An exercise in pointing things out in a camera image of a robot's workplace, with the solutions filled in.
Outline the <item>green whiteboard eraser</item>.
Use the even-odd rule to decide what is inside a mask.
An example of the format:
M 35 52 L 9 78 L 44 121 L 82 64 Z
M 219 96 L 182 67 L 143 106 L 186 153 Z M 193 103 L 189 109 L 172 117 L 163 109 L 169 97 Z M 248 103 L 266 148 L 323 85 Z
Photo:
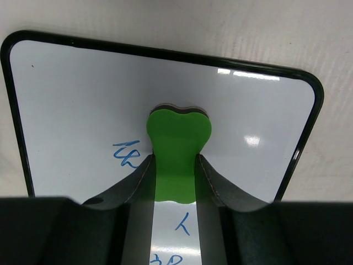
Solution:
M 212 133 L 206 112 L 160 104 L 151 110 L 146 129 L 156 159 L 155 201 L 196 202 L 195 160 Z

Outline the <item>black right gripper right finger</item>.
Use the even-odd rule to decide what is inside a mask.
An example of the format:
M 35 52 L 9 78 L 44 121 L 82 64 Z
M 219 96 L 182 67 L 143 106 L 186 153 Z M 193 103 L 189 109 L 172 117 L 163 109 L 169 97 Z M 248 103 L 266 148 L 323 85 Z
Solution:
M 227 180 L 201 154 L 195 159 L 195 193 L 202 264 L 241 264 L 232 213 L 268 203 Z

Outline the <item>white whiteboard black frame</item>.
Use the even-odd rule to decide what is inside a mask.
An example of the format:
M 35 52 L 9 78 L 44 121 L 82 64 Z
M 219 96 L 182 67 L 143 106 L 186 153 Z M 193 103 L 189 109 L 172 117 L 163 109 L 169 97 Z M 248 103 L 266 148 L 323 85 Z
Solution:
M 280 66 L 22 30 L 1 47 L 26 198 L 1 200 L 1 263 L 108 264 L 115 214 L 83 203 L 153 154 L 160 104 L 203 109 L 199 153 L 268 203 L 232 213 L 241 264 L 296 264 L 280 202 L 323 104 L 312 74 Z M 202 264 L 196 202 L 154 199 L 148 264 Z

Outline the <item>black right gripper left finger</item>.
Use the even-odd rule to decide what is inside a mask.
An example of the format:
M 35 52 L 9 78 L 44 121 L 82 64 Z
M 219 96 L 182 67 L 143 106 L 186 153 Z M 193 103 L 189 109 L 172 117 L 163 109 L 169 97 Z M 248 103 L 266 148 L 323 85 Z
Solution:
M 156 190 L 156 159 L 148 155 L 127 177 L 83 205 L 115 214 L 108 264 L 148 264 Z

